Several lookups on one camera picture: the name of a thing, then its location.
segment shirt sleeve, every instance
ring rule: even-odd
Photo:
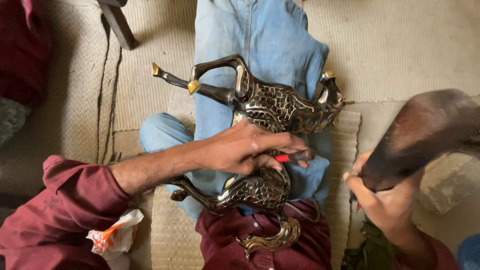
[[[454,255],[444,243],[429,236],[426,233],[423,233],[423,237],[430,244],[437,257],[437,266],[435,267],[435,270],[460,270],[460,267],[456,262]],[[410,268],[401,265],[397,261],[395,262],[394,269],[409,270]]]
[[[104,165],[50,156],[43,169],[46,190],[20,206],[0,228],[6,269],[108,269],[85,237],[89,230],[113,225],[131,197]]]

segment green cloth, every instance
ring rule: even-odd
[[[360,232],[366,240],[357,249],[347,249],[341,270],[389,270],[393,267],[395,249],[383,232],[370,221]]]

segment metal horse statue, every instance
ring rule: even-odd
[[[199,83],[199,78],[205,72],[224,66],[236,70],[234,89]],[[238,54],[195,65],[189,81],[161,70],[155,63],[152,73],[170,84],[188,89],[191,95],[198,92],[230,107],[233,111],[232,125],[247,117],[274,133],[320,132],[326,126],[334,126],[340,110],[353,103],[345,102],[335,84],[335,75],[330,71],[322,73],[320,78],[324,86],[320,98],[307,100],[287,85],[266,83],[255,78]],[[272,150],[269,154],[276,155],[278,151]],[[280,223],[280,232],[276,235],[260,237],[252,234],[244,240],[237,237],[238,243],[245,248],[247,259],[255,250],[274,252],[285,249],[295,243],[300,235],[299,222],[283,211],[290,191],[290,179],[285,168],[281,172],[261,169],[240,178],[233,175],[226,179],[222,194],[217,196],[203,194],[183,175],[172,179],[171,184],[181,188],[172,194],[171,199],[183,201],[187,196],[192,196],[211,212],[222,213],[246,205],[259,212],[276,214]]]

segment stone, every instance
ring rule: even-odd
[[[480,160],[453,153],[441,156],[425,168],[419,201],[426,209],[444,214],[479,189]]]

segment denim cloth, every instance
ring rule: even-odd
[[[305,12],[292,0],[198,0],[195,63],[240,54],[255,77],[292,86],[302,97],[312,98],[329,49],[308,34],[307,24]],[[228,88],[234,88],[235,81],[235,71],[228,67],[210,70],[200,78],[201,83]],[[231,125],[230,108],[199,94],[195,94],[195,113],[195,140],[214,136]],[[140,142],[147,152],[185,143],[190,136],[177,119],[167,114],[150,116],[140,129]],[[315,196],[322,206],[331,177],[330,133],[325,128],[303,138],[317,156],[309,168],[284,163],[291,179],[289,199]],[[213,170],[187,174],[208,195],[220,194],[230,175]],[[167,189],[173,192],[178,188],[168,185]],[[191,197],[187,200],[179,205],[197,219],[202,207]]]

